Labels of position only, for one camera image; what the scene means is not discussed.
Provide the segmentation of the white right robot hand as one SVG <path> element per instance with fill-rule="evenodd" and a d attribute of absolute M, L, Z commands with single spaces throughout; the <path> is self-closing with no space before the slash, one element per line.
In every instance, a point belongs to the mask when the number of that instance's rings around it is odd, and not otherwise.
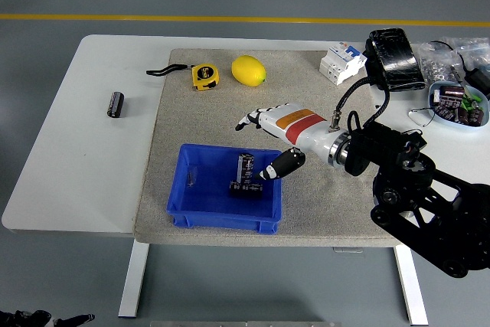
<path fill-rule="evenodd" d="M 307 152 L 314 152 L 323 162 L 335 168 L 345 164 L 348 132 L 332 128 L 326 119 L 296 103 L 254 110 L 239 121 L 235 130 L 239 131 L 249 124 L 291 145 L 258 172 L 257 178 L 276 180 L 289 175 L 305 163 Z"/>

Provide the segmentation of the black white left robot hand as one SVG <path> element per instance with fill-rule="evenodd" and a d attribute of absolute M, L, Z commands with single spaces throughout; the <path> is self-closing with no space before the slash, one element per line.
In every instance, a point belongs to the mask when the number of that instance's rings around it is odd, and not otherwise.
<path fill-rule="evenodd" d="M 82 314 L 68 319 L 54 319 L 52 315 L 44 310 L 35 312 L 1 311 L 1 326 L 80 326 L 95 319 L 94 314 Z"/>

